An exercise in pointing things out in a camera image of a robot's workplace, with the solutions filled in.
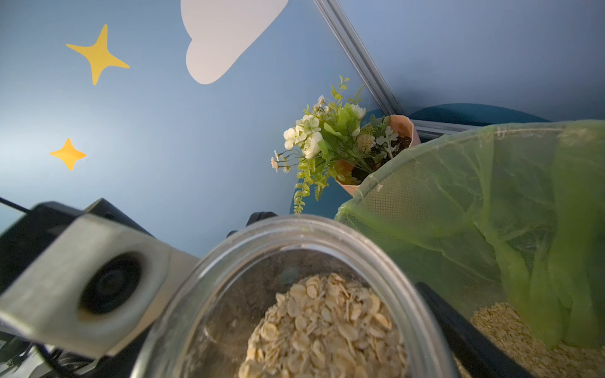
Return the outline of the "brown-lid oatmeal jar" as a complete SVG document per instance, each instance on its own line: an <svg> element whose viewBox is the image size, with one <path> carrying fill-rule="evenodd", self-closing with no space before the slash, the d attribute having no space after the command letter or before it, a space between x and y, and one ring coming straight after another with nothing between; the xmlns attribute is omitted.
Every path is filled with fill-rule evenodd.
<svg viewBox="0 0 605 378"><path fill-rule="evenodd" d="M272 217L195 267L134 377L457 377L411 280L375 243L315 216Z"/></svg>

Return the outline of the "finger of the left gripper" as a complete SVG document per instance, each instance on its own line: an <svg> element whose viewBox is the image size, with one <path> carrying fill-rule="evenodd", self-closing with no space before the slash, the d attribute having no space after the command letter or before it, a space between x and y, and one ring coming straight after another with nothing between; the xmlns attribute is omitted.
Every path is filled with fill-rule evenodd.
<svg viewBox="0 0 605 378"><path fill-rule="evenodd" d="M275 214L274 212L255 212L252 215L250 215L244 228L248 228L249 226L251 226L255 223L258 223L260 221L264 221L266 219L276 217L276 216L277 216L277 214Z"/></svg>

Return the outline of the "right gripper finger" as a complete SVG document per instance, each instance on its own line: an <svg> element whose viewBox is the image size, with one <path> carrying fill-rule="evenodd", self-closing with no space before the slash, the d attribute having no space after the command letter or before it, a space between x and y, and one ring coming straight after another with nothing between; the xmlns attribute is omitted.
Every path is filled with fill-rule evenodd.
<svg viewBox="0 0 605 378"><path fill-rule="evenodd" d="M441 326L447 344L462 366L474 377L531 378L531 374L508 357L466 318L426 283L416 289Z"/></svg>

